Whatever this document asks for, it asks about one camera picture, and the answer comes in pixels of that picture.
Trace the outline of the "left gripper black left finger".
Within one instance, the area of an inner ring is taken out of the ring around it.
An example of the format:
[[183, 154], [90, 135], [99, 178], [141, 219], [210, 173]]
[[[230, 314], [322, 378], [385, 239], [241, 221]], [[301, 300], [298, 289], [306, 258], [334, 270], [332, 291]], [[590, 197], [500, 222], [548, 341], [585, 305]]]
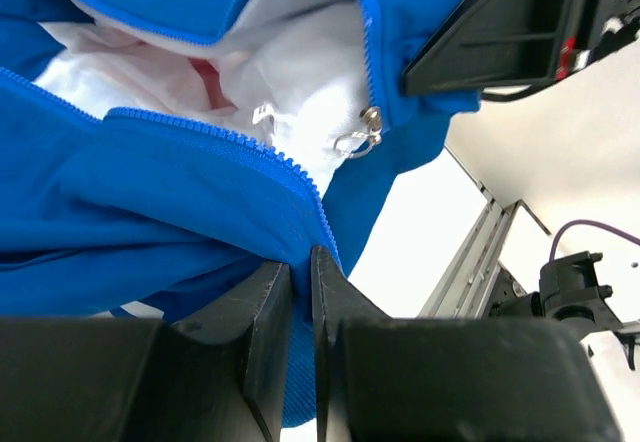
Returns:
[[5, 441], [275, 441], [292, 319], [289, 268], [267, 262], [175, 324], [5, 318]]

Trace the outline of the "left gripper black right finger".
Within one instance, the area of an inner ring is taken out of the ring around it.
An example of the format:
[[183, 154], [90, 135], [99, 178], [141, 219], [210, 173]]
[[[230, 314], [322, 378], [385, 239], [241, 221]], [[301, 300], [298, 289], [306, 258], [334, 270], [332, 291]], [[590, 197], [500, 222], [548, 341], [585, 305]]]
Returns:
[[533, 318], [394, 319], [311, 258], [321, 441], [619, 441], [584, 347]]

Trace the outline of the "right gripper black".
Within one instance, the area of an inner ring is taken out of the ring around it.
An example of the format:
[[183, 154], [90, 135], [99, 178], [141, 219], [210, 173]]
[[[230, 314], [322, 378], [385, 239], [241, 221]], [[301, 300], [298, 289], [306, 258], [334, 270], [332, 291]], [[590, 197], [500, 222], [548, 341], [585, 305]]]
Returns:
[[407, 96], [536, 85], [566, 76], [626, 0], [463, 0], [402, 75]]

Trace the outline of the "blue white red jacket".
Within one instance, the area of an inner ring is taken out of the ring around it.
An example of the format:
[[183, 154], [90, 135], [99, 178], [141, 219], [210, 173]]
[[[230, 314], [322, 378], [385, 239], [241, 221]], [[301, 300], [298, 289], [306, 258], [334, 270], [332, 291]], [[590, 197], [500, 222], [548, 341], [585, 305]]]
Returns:
[[478, 109], [401, 90], [462, 1], [1, 0], [2, 314], [175, 323], [277, 261], [313, 420], [312, 251], [351, 271]]

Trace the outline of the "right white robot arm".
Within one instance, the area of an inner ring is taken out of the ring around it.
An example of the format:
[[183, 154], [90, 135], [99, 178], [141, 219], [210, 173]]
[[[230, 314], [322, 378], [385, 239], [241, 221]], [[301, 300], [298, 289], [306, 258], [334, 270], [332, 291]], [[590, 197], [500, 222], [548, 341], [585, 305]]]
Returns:
[[[559, 85], [637, 41], [639, 0], [463, 0], [406, 66], [407, 95], [480, 92], [486, 102], [516, 102]], [[539, 286], [525, 292], [499, 257], [521, 202], [489, 198], [425, 303], [428, 318], [545, 317], [577, 338], [610, 331], [628, 351], [639, 331], [608, 305], [600, 255], [551, 252]]]

